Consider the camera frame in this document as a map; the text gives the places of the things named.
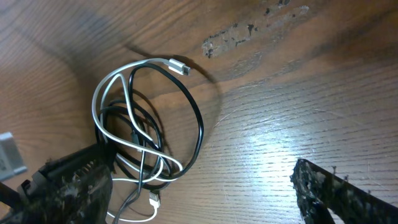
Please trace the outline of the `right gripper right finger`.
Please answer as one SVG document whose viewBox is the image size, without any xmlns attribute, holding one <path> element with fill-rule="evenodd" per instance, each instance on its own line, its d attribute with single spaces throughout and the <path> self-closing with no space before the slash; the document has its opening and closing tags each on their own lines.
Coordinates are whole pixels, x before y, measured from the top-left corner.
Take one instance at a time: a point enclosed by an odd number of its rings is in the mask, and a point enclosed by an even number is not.
<svg viewBox="0 0 398 224">
<path fill-rule="evenodd" d="M 305 223 L 397 223 L 397 207 L 341 179 L 334 172 L 298 159 L 290 176 Z"/>
</svg>

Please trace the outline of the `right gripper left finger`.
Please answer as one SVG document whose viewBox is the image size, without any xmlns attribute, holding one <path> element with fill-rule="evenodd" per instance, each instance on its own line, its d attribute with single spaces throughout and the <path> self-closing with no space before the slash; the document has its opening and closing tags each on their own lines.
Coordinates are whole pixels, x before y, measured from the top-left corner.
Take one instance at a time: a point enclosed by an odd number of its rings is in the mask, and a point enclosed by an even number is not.
<svg viewBox="0 0 398 224">
<path fill-rule="evenodd" d="M 46 162 L 16 190 L 2 184 L 1 202 L 10 210 L 1 223 L 105 223 L 116 153 L 114 144 L 94 144 Z"/>
</svg>

